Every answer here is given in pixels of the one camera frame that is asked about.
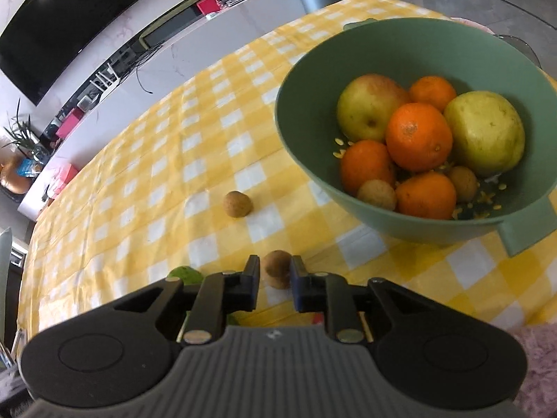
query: table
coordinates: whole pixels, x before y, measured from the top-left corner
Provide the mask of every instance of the table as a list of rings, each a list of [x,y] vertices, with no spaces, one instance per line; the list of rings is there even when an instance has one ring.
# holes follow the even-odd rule
[[[19,325],[34,335],[179,265],[241,270],[250,254],[273,249],[353,284],[383,276],[502,328],[552,320],[557,234],[515,258],[495,233],[445,247],[394,240],[330,201],[280,143],[273,106],[292,65],[346,23],[405,16],[443,17],[397,0],[341,1],[224,57],[130,124],[40,217]],[[235,189],[254,202],[245,219],[223,211]],[[256,311],[237,317],[309,319],[295,314],[288,291],[264,284]]]

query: gray floor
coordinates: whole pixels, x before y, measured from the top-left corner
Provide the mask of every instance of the gray floor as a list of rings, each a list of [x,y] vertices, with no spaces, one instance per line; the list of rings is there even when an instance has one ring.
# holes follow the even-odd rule
[[[544,71],[557,78],[557,0],[403,1],[447,16],[473,20],[488,26],[498,34],[511,34],[522,38],[534,49]]]

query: orange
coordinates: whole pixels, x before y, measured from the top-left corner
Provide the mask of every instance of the orange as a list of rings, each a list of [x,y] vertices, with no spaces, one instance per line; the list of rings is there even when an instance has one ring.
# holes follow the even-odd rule
[[[439,110],[428,103],[406,103],[391,116],[385,142],[399,167],[421,173],[447,160],[453,139]]]
[[[340,179],[344,190],[356,196],[368,180],[384,180],[394,187],[394,165],[383,143],[362,140],[346,149],[340,161]]]
[[[396,189],[397,210],[405,215],[448,220],[456,206],[455,186],[444,174],[418,174]]]
[[[443,77],[422,77],[410,87],[412,102],[430,103],[441,113],[455,97],[455,89]]]

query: yellow apple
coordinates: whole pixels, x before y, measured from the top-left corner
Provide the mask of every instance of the yellow apple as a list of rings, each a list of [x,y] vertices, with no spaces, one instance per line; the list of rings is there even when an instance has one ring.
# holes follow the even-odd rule
[[[490,91],[461,94],[445,108],[453,134],[453,155],[481,177],[514,168],[524,153],[519,114],[505,97]]]
[[[351,141],[383,141],[394,111],[410,102],[406,90],[389,77],[367,74],[352,80],[340,95],[336,117]]]

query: bowl handle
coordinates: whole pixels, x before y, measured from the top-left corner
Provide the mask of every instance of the bowl handle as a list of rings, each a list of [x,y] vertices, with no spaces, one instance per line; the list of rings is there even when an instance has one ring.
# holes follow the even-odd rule
[[[503,217],[497,226],[509,257],[513,257],[557,230],[557,215],[548,196]]]
[[[358,26],[367,25],[367,24],[372,23],[372,22],[377,22],[377,19],[374,19],[374,18],[370,17],[369,19],[362,20],[361,22],[347,23],[346,25],[343,26],[343,31],[347,31],[351,28],[356,28]]]

